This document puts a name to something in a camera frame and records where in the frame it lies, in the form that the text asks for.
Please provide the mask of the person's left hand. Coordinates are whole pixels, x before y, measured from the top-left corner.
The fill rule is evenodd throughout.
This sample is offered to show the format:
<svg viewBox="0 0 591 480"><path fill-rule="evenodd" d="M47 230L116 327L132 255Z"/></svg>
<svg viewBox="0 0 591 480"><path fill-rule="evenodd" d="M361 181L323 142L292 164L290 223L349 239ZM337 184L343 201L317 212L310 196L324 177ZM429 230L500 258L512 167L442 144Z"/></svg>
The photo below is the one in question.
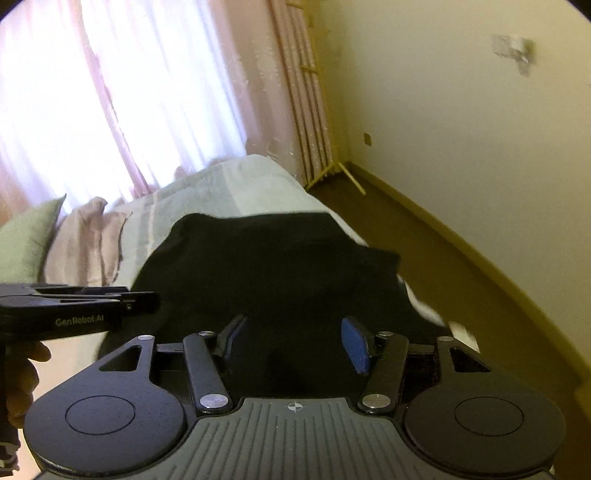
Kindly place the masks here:
<svg viewBox="0 0 591 480"><path fill-rule="evenodd" d="M29 342L13 347L5 364L4 406L8 422L22 428L33 403L33 392L39 385L34 362L47 362L50 350L41 342Z"/></svg>

